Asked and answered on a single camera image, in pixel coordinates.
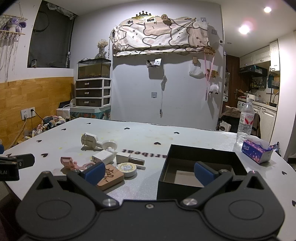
metal screw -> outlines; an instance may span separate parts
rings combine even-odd
[[[148,209],[151,209],[151,208],[154,208],[154,205],[153,204],[146,204],[145,207],[148,208]]]
[[[102,204],[107,207],[113,207],[117,205],[117,202],[112,198],[108,198],[108,199],[104,199],[102,201]]]
[[[186,206],[195,206],[197,204],[197,200],[194,198],[186,198],[182,202]]]

kitchen cabinet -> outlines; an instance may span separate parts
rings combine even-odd
[[[240,68],[252,65],[253,63],[254,63],[253,53],[249,53],[249,54],[239,58],[239,67]]]
[[[256,50],[239,58],[239,67],[245,67],[252,64],[259,64],[270,61],[271,71],[279,71],[279,46],[278,42],[274,41],[269,46]]]
[[[253,52],[253,58],[254,58],[254,64],[270,61],[269,46],[266,46],[265,48],[262,48]]]
[[[276,111],[253,104],[255,112],[260,116],[261,139],[270,142],[276,120]]]
[[[279,45],[277,41],[269,45],[271,72],[279,71]]]

white table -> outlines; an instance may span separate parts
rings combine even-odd
[[[285,221],[278,238],[283,241],[296,239],[296,207],[292,205],[292,200],[296,201],[295,171],[275,152],[269,162],[258,165],[235,144],[235,133],[78,118],[5,151],[2,156],[10,153],[32,153],[35,156],[34,166],[21,169],[20,180],[7,182],[8,186],[23,199],[42,171],[49,170],[53,175],[63,175],[61,156],[71,156],[79,166],[89,162],[97,151],[82,146],[81,135],[85,132],[97,135],[101,141],[116,140],[117,151],[131,150],[132,157],[145,159],[146,170],[138,170],[134,179],[125,180],[124,185],[107,191],[108,195],[119,202],[123,199],[156,199],[158,179],[171,144],[236,152],[247,172],[255,170],[261,174],[285,210]],[[48,156],[41,156],[44,153],[48,153]]]

power outlet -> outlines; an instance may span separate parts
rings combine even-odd
[[[28,108],[29,110],[29,118],[36,116],[35,107]]]
[[[29,118],[29,110],[28,109],[21,110],[20,114],[22,116],[22,120],[25,119],[25,115],[27,115],[27,118]]]

ceiling light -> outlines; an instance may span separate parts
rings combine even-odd
[[[239,32],[241,34],[247,34],[248,32],[250,32],[250,28],[247,25],[243,25],[239,28]]]
[[[271,12],[271,8],[270,8],[270,7],[266,7],[266,8],[264,8],[264,12],[266,12],[266,13]]]

